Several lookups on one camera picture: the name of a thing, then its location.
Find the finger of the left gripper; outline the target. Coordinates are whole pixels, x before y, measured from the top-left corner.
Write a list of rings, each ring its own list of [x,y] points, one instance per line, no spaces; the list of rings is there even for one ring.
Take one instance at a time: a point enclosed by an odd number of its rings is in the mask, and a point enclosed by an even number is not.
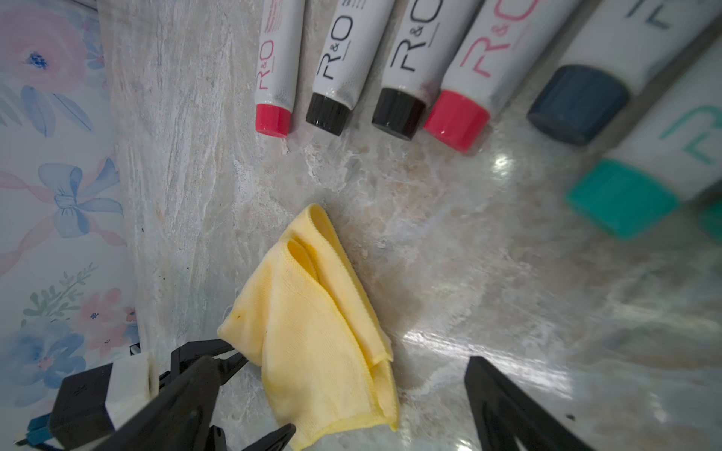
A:
[[[204,356],[212,357],[216,363],[220,385],[225,385],[248,363],[242,353],[238,353],[231,344],[222,339],[188,342],[171,353],[170,370],[159,376],[159,388],[164,389],[170,385],[182,372]]]
[[[243,451],[283,451],[293,438],[296,426],[287,424],[263,436],[255,443],[248,445]]]

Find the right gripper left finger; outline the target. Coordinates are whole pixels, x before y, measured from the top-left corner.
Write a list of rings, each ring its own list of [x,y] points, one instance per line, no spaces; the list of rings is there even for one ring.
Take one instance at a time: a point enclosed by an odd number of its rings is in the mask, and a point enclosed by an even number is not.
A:
[[[153,364],[138,355],[112,368],[105,398],[112,434],[97,450],[221,450],[212,424],[221,386],[218,361],[199,358],[165,388]]]

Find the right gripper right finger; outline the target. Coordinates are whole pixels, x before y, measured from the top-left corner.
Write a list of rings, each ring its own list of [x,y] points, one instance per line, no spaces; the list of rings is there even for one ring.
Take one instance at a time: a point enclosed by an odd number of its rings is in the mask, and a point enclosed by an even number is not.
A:
[[[487,359],[469,359],[464,386],[482,449],[592,450]]]

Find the yellow cleaning cloth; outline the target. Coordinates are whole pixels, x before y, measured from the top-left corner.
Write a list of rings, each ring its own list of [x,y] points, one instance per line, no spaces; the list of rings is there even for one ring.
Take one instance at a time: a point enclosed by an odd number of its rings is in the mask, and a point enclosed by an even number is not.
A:
[[[246,281],[218,336],[261,368],[293,450],[400,426],[390,340],[325,210],[307,206]]]

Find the teal cap toothpaste tube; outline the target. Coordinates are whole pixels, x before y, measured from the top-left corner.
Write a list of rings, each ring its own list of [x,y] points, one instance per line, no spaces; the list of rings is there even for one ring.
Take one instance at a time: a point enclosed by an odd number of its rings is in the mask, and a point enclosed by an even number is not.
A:
[[[569,191],[567,203],[621,239],[659,223],[721,180],[721,42]]]
[[[701,230],[715,242],[722,241],[722,200],[718,199],[701,212],[699,216]]]

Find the teal cap toothpaste tube back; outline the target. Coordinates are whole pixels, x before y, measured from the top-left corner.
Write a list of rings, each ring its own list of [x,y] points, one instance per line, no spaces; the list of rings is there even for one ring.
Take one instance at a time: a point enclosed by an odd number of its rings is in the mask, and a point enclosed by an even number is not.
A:
[[[721,42],[569,191],[567,203],[621,239],[659,223],[721,180]]]

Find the pink cap toothpaste tube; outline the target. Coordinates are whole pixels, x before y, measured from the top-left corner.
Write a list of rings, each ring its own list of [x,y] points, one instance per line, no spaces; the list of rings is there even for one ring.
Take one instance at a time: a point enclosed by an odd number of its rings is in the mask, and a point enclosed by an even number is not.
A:
[[[254,93],[255,128],[262,135],[290,132],[305,8],[305,0],[263,2]]]
[[[486,1],[447,68],[424,130],[453,150],[470,151],[578,5]]]

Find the black cap toothpaste tube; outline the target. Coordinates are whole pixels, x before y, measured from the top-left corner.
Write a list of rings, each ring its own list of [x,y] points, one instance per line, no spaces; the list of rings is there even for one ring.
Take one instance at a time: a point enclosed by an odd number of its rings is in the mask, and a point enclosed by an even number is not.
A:
[[[402,140],[414,138],[481,0],[407,3],[382,75],[372,125]]]

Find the dark green cap toothpaste tube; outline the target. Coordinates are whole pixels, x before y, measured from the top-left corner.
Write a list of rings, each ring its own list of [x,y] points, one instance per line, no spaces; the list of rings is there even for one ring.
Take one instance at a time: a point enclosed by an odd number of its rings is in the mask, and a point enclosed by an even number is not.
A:
[[[526,117],[586,146],[721,13],[718,1],[604,1],[566,49]]]

